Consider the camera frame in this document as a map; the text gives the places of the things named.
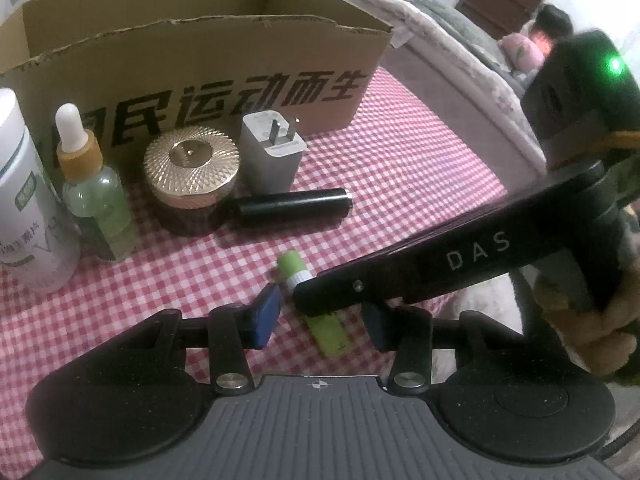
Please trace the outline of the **person's right hand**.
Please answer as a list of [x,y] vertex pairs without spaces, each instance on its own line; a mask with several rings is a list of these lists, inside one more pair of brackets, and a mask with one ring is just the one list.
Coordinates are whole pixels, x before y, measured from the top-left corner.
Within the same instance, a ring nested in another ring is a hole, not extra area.
[[544,319],[559,334],[574,362],[594,376],[618,384],[636,384],[639,374],[624,374],[639,354],[639,337],[626,327],[639,319],[639,237],[624,252],[620,286],[604,311],[579,311],[560,284],[568,273],[564,256],[549,256],[534,263],[537,271],[533,296]]

